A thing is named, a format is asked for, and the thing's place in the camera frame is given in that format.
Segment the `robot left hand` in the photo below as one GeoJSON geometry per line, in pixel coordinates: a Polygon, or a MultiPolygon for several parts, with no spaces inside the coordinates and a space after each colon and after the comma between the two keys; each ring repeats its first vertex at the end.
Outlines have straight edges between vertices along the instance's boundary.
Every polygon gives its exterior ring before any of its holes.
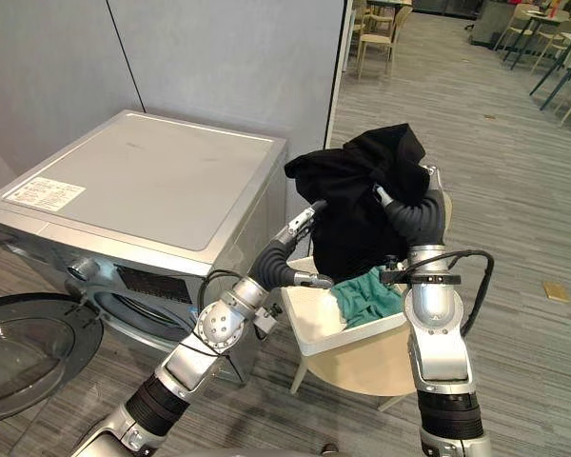
{"type": "Polygon", "coordinates": [[[332,288],[333,281],[328,276],[294,269],[287,262],[298,243],[310,233],[315,217],[326,207],[326,200],[316,201],[290,220],[256,257],[248,277],[267,291],[286,287],[332,288]]]}

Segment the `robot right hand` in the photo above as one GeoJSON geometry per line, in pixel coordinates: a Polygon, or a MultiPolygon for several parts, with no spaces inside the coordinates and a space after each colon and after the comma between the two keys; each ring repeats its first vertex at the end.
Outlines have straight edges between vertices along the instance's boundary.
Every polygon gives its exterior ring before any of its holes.
{"type": "Polygon", "coordinates": [[[429,262],[444,254],[444,234],[447,226],[448,204],[444,197],[441,174],[436,166],[423,166],[429,177],[428,188],[417,205],[406,205],[390,196],[379,184],[374,184],[373,195],[383,208],[386,219],[408,245],[410,266],[418,264],[418,273],[446,272],[445,259],[429,262]]]}

